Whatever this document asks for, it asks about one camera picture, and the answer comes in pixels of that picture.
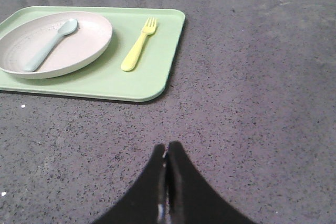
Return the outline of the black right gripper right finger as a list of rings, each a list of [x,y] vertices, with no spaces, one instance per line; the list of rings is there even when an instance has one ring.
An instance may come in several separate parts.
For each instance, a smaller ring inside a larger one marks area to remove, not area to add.
[[[208,184],[180,142],[169,144],[166,160],[171,223],[254,223]]]

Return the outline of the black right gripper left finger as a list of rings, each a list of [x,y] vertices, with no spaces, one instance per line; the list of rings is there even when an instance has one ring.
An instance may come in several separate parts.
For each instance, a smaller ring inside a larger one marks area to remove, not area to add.
[[[126,194],[94,223],[166,223],[165,146],[156,145]]]

